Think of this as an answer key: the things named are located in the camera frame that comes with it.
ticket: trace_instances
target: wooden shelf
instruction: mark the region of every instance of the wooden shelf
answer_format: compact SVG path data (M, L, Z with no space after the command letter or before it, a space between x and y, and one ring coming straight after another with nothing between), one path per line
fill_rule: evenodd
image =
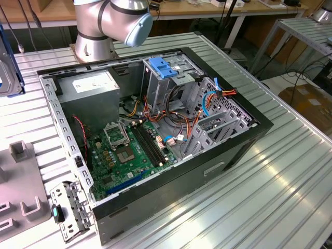
M11 23L25 22L23 14L20 9L3 7L5 14ZM297 10L306 10L306 6L301 6ZM288 11L296 10L295 7L288 7ZM222 13L223 8L218 8L212 4L203 4L202 6L194 6L185 0L181 2L162 2L160 4L161 16L187 16L187 15L212 15ZM257 0L252 0L246 3L242 8L235 8L233 13L268 13L280 12L280 9L271 9ZM28 19L33 21L30 13L26 12ZM151 10L153 16L157 16L157 12ZM53 0L41 13L37 13L40 21L67 21L76 20L75 7L71 0Z

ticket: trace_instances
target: ram slot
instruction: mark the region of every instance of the ram slot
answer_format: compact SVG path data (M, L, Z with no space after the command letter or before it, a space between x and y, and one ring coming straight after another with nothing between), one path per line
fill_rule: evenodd
M136 139L138 140L139 144L143 148L145 154L148 156L148 158L150 159L152 164L157 167L159 165L160 161L158 161L158 158L156 158L154 156L152 150L150 150L148 144L146 143L146 141L144 140L144 138L141 135L140 131L138 130L138 127L133 127L131 129L131 131L134 134L134 136L136 137Z
M139 131L143 136L144 140L149 144L149 148L153 151L154 155L158 158L159 162L165 163L166 160L163 154L160 152L160 149L156 146L155 142L150 137L149 133L142 127L139 127Z

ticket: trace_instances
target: yellow cable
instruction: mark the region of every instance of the yellow cable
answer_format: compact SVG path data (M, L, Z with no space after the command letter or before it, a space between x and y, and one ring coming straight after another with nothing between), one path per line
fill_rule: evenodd
M131 114L127 115L128 117L132 117L132 116L135 115L135 113L136 113L136 109L137 109L137 104L138 104L138 101L136 101L136 103L135 103L135 107L134 107L134 110L131 112Z

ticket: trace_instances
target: slotted aluminum surface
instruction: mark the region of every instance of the slotted aluminum surface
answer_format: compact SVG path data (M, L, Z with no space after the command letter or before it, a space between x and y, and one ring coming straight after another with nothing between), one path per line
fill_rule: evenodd
M203 36L153 37L137 48L115 44L122 57L184 46L237 87L274 126L234 168L104 248L319 248L332 232L331 141ZM77 62L70 49L16 58L27 94L0 99L0 149L17 140L33 143L49 193L72 175L35 71ZM101 247L93 229L65 245L53 219L0 244L1 249L50 246Z
M332 24L317 23L310 18L291 18L280 20L279 26L321 54L331 55L332 45L327 39L332 37Z

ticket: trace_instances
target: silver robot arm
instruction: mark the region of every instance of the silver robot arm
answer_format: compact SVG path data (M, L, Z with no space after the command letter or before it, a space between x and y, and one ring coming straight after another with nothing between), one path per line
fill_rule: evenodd
M76 55L85 62L114 58L112 38L135 47L150 33L147 0L75 0Z
M332 0L326 0L322 7L311 16L317 22L326 24L332 22Z

